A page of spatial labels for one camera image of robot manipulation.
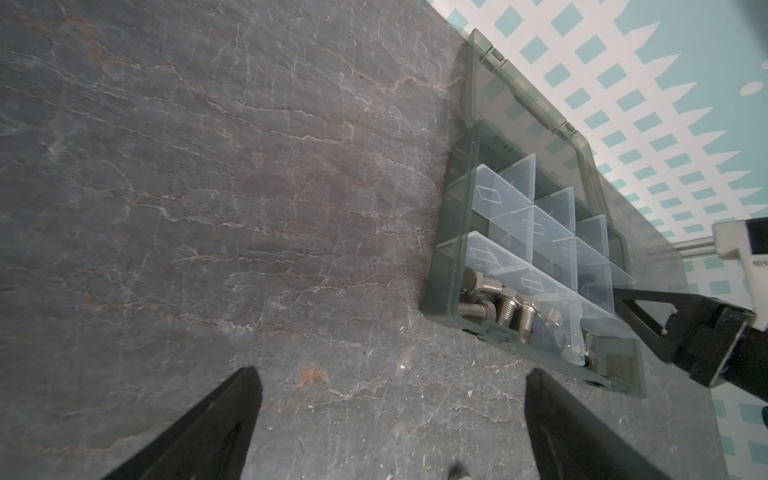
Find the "white robot part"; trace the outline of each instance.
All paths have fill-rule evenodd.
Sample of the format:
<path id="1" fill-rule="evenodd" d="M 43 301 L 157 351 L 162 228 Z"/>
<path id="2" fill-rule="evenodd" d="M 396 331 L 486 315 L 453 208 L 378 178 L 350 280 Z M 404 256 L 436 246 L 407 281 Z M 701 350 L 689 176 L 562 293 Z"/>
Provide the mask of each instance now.
<path id="1" fill-rule="evenodd" d="M 712 226 L 717 256 L 723 260 L 739 260 L 755 311 L 754 329 L 768 326 L 768 217 L 715 223 Z"/>

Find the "white oval spot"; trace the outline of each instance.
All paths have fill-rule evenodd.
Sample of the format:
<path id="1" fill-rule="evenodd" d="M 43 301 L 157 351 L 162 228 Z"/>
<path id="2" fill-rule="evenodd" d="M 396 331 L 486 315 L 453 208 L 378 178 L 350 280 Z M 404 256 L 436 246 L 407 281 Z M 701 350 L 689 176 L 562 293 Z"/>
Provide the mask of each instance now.
<path id="1" fill-rule="evenodd" d="M 748 83 L 741 88 L 741 94 L 744 96 L 747 96 L 747 95 L 755 94 L 761 90 L 763 90 L 763 82 L 753 81 L 752 83 Z"/>

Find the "gray stone surface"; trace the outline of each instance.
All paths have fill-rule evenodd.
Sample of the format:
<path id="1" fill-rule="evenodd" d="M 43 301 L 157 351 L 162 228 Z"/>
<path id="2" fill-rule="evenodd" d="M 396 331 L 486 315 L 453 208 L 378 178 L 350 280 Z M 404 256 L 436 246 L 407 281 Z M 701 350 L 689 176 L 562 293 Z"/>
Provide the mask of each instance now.
<path id="1" fill-rule="evenodd" d="M 0 8 L 5 478 L 98 478 L 243 365 L 244 478 L 538 476 L 534 365 L 418 311 L 463 86 L 425 2 Z M 620 200 L 641 281 L 682 287 Z M 646 358 L 645 400 L 555 377 L 673 477 L 724 477 L 708 392 Z"/>

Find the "teal square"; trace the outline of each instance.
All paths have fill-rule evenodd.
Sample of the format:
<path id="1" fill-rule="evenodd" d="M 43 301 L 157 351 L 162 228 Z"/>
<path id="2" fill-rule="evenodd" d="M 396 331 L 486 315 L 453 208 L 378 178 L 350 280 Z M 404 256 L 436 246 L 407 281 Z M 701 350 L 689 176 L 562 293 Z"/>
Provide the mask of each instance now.
<path id="1" fill-rule="evenodd" d="M 736 456 L 736 449 L 733 447 L 733 439 L 731 437 L 726 435 L 721 435 L 720 441 L 723 443 L 724 454 Z"/>
<path id="2" fill-rule="evenodd" d="M 634 122 L 634 126 L 639 131 L 650 130 L 651 128 L 661 125 L 661 119 L 655 113 L 642 117 L 640 120 Z"/>
<path id="3" fill-rule="evenodd" d="M 674 214 L 672 216 L 672 218 L 674 218 L 675 221 L 677 221 L 677 222 L 681 222 L 683 220 L 690 220 L 693 217 L 694 217 L 694 215 L 691 212 L 683 212 L 681 214 Z"/>
<path id="4" fill-rule="evenodd" d="M 559 84 L 563 83 L 566 78 L 571 76 L 571 72 L 568 71 L 568 69 L 563 65 L 562 63 L 558 64 L 555 68 L 552 68 L 549 73 L 547 73 L 544 76 L 544 79 L 549 83 L 552 87 L 557 87 Z"/>
<path id="5" fill-rule="evenodd" d="M 635 160 L 640 160 L 642 157 L 643 156 L 640 154 L 640 152 L 635 149 L 628 151 L 626 154 L 619 155 L 619 160 L 622 164 L 627 165 L 634 162 Z"/>
<path id="6" fill-rule="evenodd" d="M 605 51 L 605 43 L 595 35 L 587 40 L 581 47 L 576 49 L 576 55 L 585 65 L 594 60 L 599 54 Z"/>
<path id="7" fill-rule="evenodd" d="M 459 33 L 463 32 L 469 24 L 469 20 L 467 20 L 457 8 L 453 9 L 453 12 L 448 15 L 446 20 L 448 20 L 448 23 L 451 24 L 451 26 L 455 28 Z"/>
<path id="8" fill-rule="evenodd" d="M 678 168 L 682 167 L 683 165 L 687 165 L 691 162 L 690 157 L 688 157 L 688 154 L 682 154 L 677 155 L 676 157 L 669 158 L 665 160 L 667 162 L 667 165 L 669 165 L 669 168 Z"/>
<path id="9" fill-rule="evenodd" d="M 495 100 L 504 90 L 506 90 L 507 84 L 498 75 L 491 78 L 486 86 L 483 87 L 482 92 L 488 97 L 489 100 Z"/>
<path id="10" fill-rule="evenodd" d="M 598 81 L 603 85 L 603 88 L 610 88 L 616 85 L 619 81 L 624 80 L 626 77 L 627 72 L 624 71 L 621 65 L 616 64 L 599 74 Z"/>
<path id="11" fill-rule="evenodd" d="M 512 32 L 514 32 L 522 22 L 523 18 L 515 11 L 515 9 L 507 7 L 494 25 L 496 25 L 496 28 L 498 28 L 502 35 L 508 37 L 509 35 L 512 35 Z"/>
<path id="12" fill-rule="evenodd" d="M 576 110 L 577 108 L 587 103 L 591 99 L 592 97 L 589 96 L 586 90 L 584 90 L 583 88 L 579 88 L 573 94 L 568 96 L 568 98 L 565 99 L 565 103 L 567 103 L 569 107 Z"/>
<path id="13" fill-rule="evenodd" d="M 713 188 L 705 188 L 703 190 L 697 190 L 691 194 L 696 200 L 703 200 L 704 198 L 714 197 L 715 190 Z"/>
<path id="14" fill-rule="evenodd" d="M 696 232 L 703 232 L 704 227 L 702 227 L 701 223 L 697 223 L 696 225 L 684 227 L 683 230 L 685 230 L 688 233 L 696 233 Z"/>
<path id="15" fill-rule="evenodd" d="M 728 293 L 732 293 L 730 289 L 730 282 L 728 282 L 728 280 L 710 282 L 710 291 L 713 295 L 727 295 Z"/>
<path id="16" fill-rule="evenodd" d="M 608 135 L 607 137 L 603 138 L 603 143 L 606 147 L 615 147 L 616 145 L 619 145 L 621 142 L 627 140 L 627 138 L 624 136 L 621 131 L 615 131 L 614 133 Z"/>
<path id="17" fill-rule="evenodd" d="M 545 147 L 547 151 L 551 154 L 556 154 L 563 148 L 565 148 L 568 145 L 568 142 L 563 140 L 560 137 L 555 138 L 553 141 L 549 142 L 549 144 Z"/>
<path id="18" fill-rule="evenodd" d="M 525 107 L 520 105 L 518 102 L 513 103 L 512 105 L 509 105 L 506 110 L 504 110 L 504 113 L 507 114 L 508 117 L 510 117 L 512 120 L 517 120 L 518 118 L 522 117 L 522 115 L 525 113 Z"/>
<path id="19" fill-rule="evenodd" d="M 584 20 L 584 16 L 582 16 L 581 12 L 578 11 L 576 5 L 571 3 L 569 6 L 565 7 L 557 17 L 554 17 L 552 20 L 552 26 L 562 37 L 573 30 L 573 27 L 578 25 L 582 20 Z"/>
<path id="20" fill-rule="evenodd" d="M 670 189 L 670 186 L 666 184 L 666 182 L 661 182 L 660 184 L 651 185 L 648 187 L 648 191 L 652 194 L 660 194 L 661 192 L 666 192 Z"/>
<path id="21" fill-rule="evenodd" d="M 638 180 L 644 180 L 648 177 L 653 177 L 655 174 L 656 174 L 656 171 L 654 170 L 653 167 L 641 168 L 640 170 L 633 173 L 635 178 L 637 178 Z"/>
<path id="22" fill-rule="evenodd" d="M 719 212 L 724 212 L 725 210 L 728 210 L 728 207 L 726 207 L 725 204 L 714 204 L 704 207 L 704 211 L 708 214 L 717 214 Z"/>
<path id="23" fill-rule="evenodd" d="M 643 94 L 641 94 L 639 90 L 634 90 L 616 100 L 616 104 L 619 106 L 619 108 L 621 108 L 621 110 L 627 111 L 637 107 L 644 101 L 645 97 Z"/>
<path id="24" fill-rule="evenodd" d="M 530 134 L 532 137 L 538 137 L 539 135 L 543 134 L 546 128 L 544 128 L 544 125 L 535 122 L 531 124 L 530 127 L 526 130 L 528 134 Z"/>
<path id="25" fill-rule="evenodd" d="M 763 424 L 763 407 L 740 403 L 739 412 L 741 412 L 741 420 L 743 422 L 756 423 L 757 425 Z"/>
<path id="26" fill-rule="evenodd" d="M 569 170 L 576 170 L 578 168 L 578 157 L 574 155 L 573 157 L 567 159 L 563 162 L 563 167 L 566 167 Z"/>
<path id="27" fill-rule="evenodd" d="M 672 134 L 664 135 L 661 138 L 657 138 L 651 141 L 650 145 L 655 151 L 662 151 L 664 148 L 669 148 L 672 145 L 677 144 L 677 139 Z"/>
<path id="28" fill-rule="evenodd" d="M 723 402 L 723 400 L 712 399 L 712 403 L 715 407 L 715 415 L 719 416 L 722 419 L 727 419 L 728 414 L 725 411 L 725 403 Z"/>
<path id="29" fill-rule="evenodd" d="M 718 257 L 707 257 L 704 259 L 704 268 L 707 270 L 725 268 L 725 262 L 723 262 L 723 259 Z"/>
<path id="30" fill-rule="evenodd" d="M 755 463 L 768 465 L 768 445 L 758 442 L 747 442 L 750 447 L 750 457 Z"/>
<path id="31" fill-rule="evenodd" d="M 696 182 L 701 182 L 703 179 L 704 179 L 704 175 L 702 175 L 700 171 L 695 171 L 693 173 L 686 174 L 680 177 L 680 182 L 683 185 L 688 185 L 688 184 L 694 184 Z"/>
<path id="32" fill-rule="evenodd" d="M 539 37 L 533 37 L 533 40 L 520 50 L 520 54 L 525 60 L 528 60 L 528 63 L 532 64 L 543 54 L 547 53 L 547 50 L 549 50 L 549 47 Z"/>
<path id="33" fill-rule="evenodd" d="M 677 197 L 672 197 L 669 200 L 662 200 L 660 203 L 661 203 L 661 206 L 664 208 L 672 208 L 672 207 L 676 207 L 677 205 L 683 204 L 683 202 L 680 201 L 680 199 Z"/>
<path id="34" fill-rule="evenodd" d="M 584 123 L 587 124 L 589 128 L 594 130 L 609 120 L 610 118 L 608 118 L 605 112 L 600 110 L 598 113 L 587 117 L 587 119 L 584 120 Z"/>

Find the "open lid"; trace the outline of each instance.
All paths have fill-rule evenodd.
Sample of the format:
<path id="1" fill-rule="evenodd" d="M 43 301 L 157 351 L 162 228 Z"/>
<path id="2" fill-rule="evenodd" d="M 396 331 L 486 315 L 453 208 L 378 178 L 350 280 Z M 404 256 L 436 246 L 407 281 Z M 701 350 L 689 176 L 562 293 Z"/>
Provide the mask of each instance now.
<path id="1" fill-rule="evenodd" d="M 500 137 L 500 144 L 524 156 L 536 154 L 541 178 L 537 192 L 553 194 L 573 187 L 577 220 L 603 214 L 610 223 L 601 175 L 584 136 L 479 31 L 467 42 L 467 126 L 483 121 Z"/>

